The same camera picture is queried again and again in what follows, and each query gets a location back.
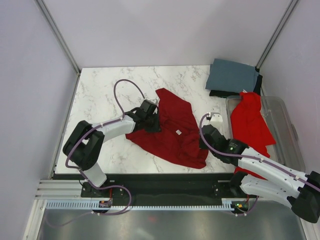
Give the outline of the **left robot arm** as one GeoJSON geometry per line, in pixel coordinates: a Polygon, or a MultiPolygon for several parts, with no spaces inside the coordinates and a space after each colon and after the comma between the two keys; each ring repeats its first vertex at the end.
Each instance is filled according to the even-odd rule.
{"type": "Polygon", "coordinates": [[[91,183],[92,191],[99,197],[104,197],[109,193],[110,185],[98,164],[103,144],[118,136],[141,130],[148,133],[161,131],[159,108],[155,102],[147,99],[119,118],[96,125],[82,120],[62,148],[66,155],[65,166],[77,169],[91,183]]]}

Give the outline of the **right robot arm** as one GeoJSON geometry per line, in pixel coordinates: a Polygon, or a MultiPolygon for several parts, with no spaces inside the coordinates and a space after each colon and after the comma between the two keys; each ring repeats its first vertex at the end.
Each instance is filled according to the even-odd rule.
{"type": "Polygon", "coordinates": [[[199,146],[225,164],[240,168],[229,184],[235,197],[259,196],[290,208],[299,218],[317,223],[320,219],[320,174],[294,170],[261,155],[247,144],[226,139],[217,128],[204,125],[199,146]]]}

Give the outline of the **dark red t-shirt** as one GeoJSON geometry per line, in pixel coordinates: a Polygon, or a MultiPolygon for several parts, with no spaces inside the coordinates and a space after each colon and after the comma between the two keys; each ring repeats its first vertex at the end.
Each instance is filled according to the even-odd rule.
{"type": "Polygon", "coordinates": [[[157,89],[156,94],[161,131],[139,130],[126,134],[126,139],[172,164],[204,168],[209,151],[199,146],[199,127],[191,104],[165,88],[157,89]]]}

